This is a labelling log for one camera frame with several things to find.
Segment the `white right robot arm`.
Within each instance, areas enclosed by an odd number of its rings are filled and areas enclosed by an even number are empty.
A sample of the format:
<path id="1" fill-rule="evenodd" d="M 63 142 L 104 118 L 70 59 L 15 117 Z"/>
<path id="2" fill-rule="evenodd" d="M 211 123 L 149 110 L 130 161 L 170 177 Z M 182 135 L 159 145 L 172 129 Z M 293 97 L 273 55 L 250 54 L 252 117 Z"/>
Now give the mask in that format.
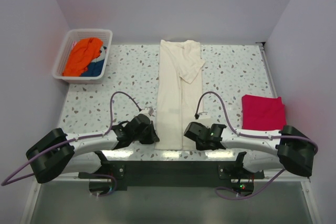
<path id="1" fill-rule="evenodd" d="M 234 165 L 234 173 L 239 178 L 265 169 L 285 169 L 297 176 L 310 177 L 318 151 L 316 143 L 288 125 L 281 130 L 254 131 L 191 122 L 184 136 L 194 141 L 198 150 L 249 150 Z"/>

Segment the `cream t shirt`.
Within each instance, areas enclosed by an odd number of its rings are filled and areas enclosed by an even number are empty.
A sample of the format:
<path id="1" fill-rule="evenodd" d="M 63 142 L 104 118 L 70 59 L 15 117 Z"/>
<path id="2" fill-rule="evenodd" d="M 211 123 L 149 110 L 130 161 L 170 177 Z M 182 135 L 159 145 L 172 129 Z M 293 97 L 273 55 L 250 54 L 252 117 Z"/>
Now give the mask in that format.
<path id="1" fill-rule="evenodd" d="M 194 120 L 196 109 L 203 109 L 199 101 L 203 93 L 199 42 L 169 42 L 161 40 L 159 53 L 159 87 L 156 106 L 157 150 L 192 151 L 194 141 L 184 136 L 188 124 Z"/>

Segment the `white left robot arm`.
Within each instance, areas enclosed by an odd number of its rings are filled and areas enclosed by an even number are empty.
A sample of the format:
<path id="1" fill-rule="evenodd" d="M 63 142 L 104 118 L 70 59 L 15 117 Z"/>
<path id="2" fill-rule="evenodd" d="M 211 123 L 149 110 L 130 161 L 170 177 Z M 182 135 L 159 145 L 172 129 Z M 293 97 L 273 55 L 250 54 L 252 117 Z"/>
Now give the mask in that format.
<path id="1" fill-rule="evenodd" d="M 160 141 L 150 115 L 140 113 L 101 133 L 66 134 L 61 128 L 53 129 L 26 152 L 26 157 L 40 184 L 64 173 L 92 173 L 103 178 L 109 165 L 96 152 L 125 148 L 134 141 L 144 145 Z"/>

